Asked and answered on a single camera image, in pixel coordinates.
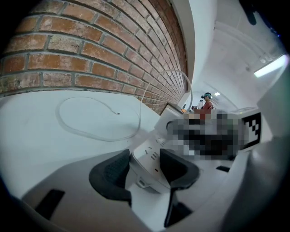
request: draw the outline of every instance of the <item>fluorescent light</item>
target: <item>fluorescent light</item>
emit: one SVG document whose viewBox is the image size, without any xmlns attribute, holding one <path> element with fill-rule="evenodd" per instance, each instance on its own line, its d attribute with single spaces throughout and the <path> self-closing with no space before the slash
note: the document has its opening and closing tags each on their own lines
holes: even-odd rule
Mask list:
<svg viewBox="0 0 290 232">
<path fill-rule="evenodd" d="M 259 69 L 254 73 L 256 77 L 261 77 L 266 75 L 267 73 L 270 73 L 276 69 L 281 68 L 282 66 L 286 65 L 288 63 L 288 58 L 286 55 L 280 56 L 278 59 L 274 60 L 270 64 L 267 64 L 265 67 Z"/>
</svg>

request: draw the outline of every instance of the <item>table surface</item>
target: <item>table surface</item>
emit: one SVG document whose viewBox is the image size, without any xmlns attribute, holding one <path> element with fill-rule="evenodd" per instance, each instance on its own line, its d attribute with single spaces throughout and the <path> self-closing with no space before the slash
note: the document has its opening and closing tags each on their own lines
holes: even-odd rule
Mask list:
<svg viewBox="0 0 290 232">
<path fill-rule="evenodd" d="M 133 96 L 87 91 L 43 91 L 0 99 L 0 172 L 10 193 L 21 198 L 59 167 L 73 161 L 129 148 L 154 129 L 158 114 L 141 105 L 141 128 L 133 138 L 104 142 L 65 131 L 55 110 L 60 107 L 69 126 L 101 137 L 117 139 L 138 127 L 140 101 Z"/>
</svg>

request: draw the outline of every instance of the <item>light fixture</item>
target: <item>light fixture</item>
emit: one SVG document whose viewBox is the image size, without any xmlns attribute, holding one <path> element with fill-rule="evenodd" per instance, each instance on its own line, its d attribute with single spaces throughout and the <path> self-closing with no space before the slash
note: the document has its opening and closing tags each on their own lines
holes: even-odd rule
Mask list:
<svg viewBox="0 0 290 232">
<path fill-rule="evenodd" d="M 270 64 L 267 64 L 265 67 L 259 69 L 254 73 L 256 77 L 261 77 L 266 75 L 267 73 L 270 73 L 276 69 L 281 68 L 282 66 L 286 65 L 288 63 L 288 57 L 286 55 L 280 56 L 278 59 L 274 60 Z"/>
</svg>

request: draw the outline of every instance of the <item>ceiling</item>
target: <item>ceiling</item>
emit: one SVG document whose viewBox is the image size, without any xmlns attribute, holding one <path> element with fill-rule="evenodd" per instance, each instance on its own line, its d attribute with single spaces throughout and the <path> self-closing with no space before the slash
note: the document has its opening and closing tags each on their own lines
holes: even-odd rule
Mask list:
<svg viewBox="0 0 290 232">
<path fill-rule="evenodd" d="M 257 24 L 253 26 L 238 0 L 217 1 L 213 42 L 201 73 L 203 76 L 194 89 L 203 93 L 219 92 L 221 95 L 215 97 L 219 108 L 232 111 L 254 106 L 277 80 L 279 70 L 261 78 L 254 76 L 256 70 L 285 53 L 279 39 L 258 13 L 255 17 Z M 212 69 L 212 75 L 216 73 L 216 78 L 209 78 L 209 69 Z M 247 103 L 239 101 L 241 98 L 246 98 Z"/>
</svg>

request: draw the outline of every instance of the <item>white cord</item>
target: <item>white cord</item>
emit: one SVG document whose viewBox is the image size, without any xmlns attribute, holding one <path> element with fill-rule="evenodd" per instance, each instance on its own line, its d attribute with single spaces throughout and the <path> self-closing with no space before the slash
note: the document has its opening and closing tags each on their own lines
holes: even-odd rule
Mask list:
<svg viewBox="0 0 290 232">
<path fill-rule="evenodd" d="M 179 71 L 179 70 L 167 70 L 167 71 L 163 71 L 163 72 L 159 73 L 159 75 L 158 75 L 157 77 L 159 77 L 160 75 L 163 75 L 165 72 L 177 72 L 177 73 L 181 73 L 182 75 L 185 76 L 185 78 L 186 78 L 186 80 L 187 80 L 187 82 L 188 82 L 188 86 L 190 86 L 190 93 L 191 93 L 191 101 L 190 101 L 190 105 L 189 105 L 189 108 L 188 108 L 188 111 L 189 111 L 190 106 L 191 106 L 192 101 L 193 101 L 193 91 L 192 91 L 192 88 L 191 88 L 191 83 L 190 83 L 189 78 L 185 75 L 184 72 Z M 154 79 L 156 79 L 156 78 L 153 78 L 153 79 L 149 82 L 147 88 L 145 89 L 145 92 L 144 92 L 144 94 L 143 94 L 143 97 L 142 97 L 142 99 L 141 99 L 141 101 L 140 101 L 140 108 L 139 108 L 139 115 L 138 115 L 138 117 L 139 117 L 139 123 L 138 123 L 137 130 L 136 130 L 132 135 L 129 135 L 129 136 L 126 136 L 126 137 L 123 137 L 123 138 L 119 138 L 119 139 L 107 139 L 107 138 L 102 138 L 102 137 L 99 137 L 99 136 L 97 136 L 97 135 L 90 134 L 90 133 L 88 133 L 88 132 L 84 132 L 84 131 L 82 131 L 82 130 L 77 130 L 77 129 L 74 129 L 74 128 L 68 126 L 68 125 L 63 121 L 63 119 L 62 119 L 61 116 L 60 116 L 60 107 L 61 107 L 61 105 L 62 105 L 65 101 L 67 101 L 67 100 L 69 100 L 69 99 L 73 99 L 73 98 L 88 98 L 88 99 L 95 100 L 95 101 L 97 101 L 97 102 L 103 104 L 103 105 L 106 106 L 107 108 L 109 108 L 109 110 L 111 110 L 114 114 L 116 114 L 116 115 L 119 115 L 119 114 L 120 114 L 120 113 L 116 113 L 116 112 L 114 112 L 114 111 L 113 111 L 113 110 L 112 110 L 112 109 L 111 109 L 107 104 L 105 104 L 105 103 L 103 103 L 103 102 L 101 102 L 101 101 L 99 101 L 99 100 L 97 100 L 97 99 L 91 98 L 91 97 L 70 97 L 70 98 L 67 98 L 67 99 L 61 101 L 61 102 L 57 105 L 57 107 L 55 108 L 55 115 L 56 115 L 56 118 L 57 118 L 57 120 L 58 120 L 58 123 L 60 124 L 60 126 L 61 126 L 64 130 L 66 130 L 66 131 L 68 131 L 68 132 L 70 132 L 70 133 L 72 133 L 72 134 L 80 135 L 80 136 L 83 136 L 83 137 L 86 137 L 86 138 L 90 138 L 90 139 L 95 139 L 95 140 L 100 140 L 100 141 L 105 141 L 105 142 L 116 142 L 116 141 L 121 141 L 121 140 L 125 140 L 125 139 L 132 138 L 132 137 L 134 137 L 134 136 L 139 132 L 139 130 L 140 130 L 140 126 L 141 126 L 141 105 L 142 105 L 142 102 L 143 102 L 143 98 L 144 98 L 144 96 L 145 96 L 145 94 L 146 94 L 146 92 L 147 92 L 147 89 L 148 89 L 148 87 L 150 86 L 151 82 L 152 82 Z"/>
</svg>

